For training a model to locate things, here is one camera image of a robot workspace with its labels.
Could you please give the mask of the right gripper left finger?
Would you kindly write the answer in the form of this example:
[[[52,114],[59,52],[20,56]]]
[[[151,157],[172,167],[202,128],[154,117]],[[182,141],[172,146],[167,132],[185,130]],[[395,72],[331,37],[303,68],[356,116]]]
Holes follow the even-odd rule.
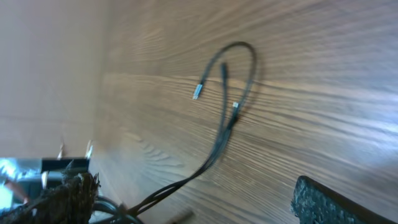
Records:
[[[85,172],[70,176],[29,203],[1,212],[1,224],[86,224],[93,213],[99,187],[98,174]]]

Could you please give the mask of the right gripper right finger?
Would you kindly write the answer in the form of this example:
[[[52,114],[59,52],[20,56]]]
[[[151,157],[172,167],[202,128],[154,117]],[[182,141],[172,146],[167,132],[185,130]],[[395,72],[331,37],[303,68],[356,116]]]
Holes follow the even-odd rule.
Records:
[[[300,224],[397,224],[306,175],[298,177],[290,206]]]

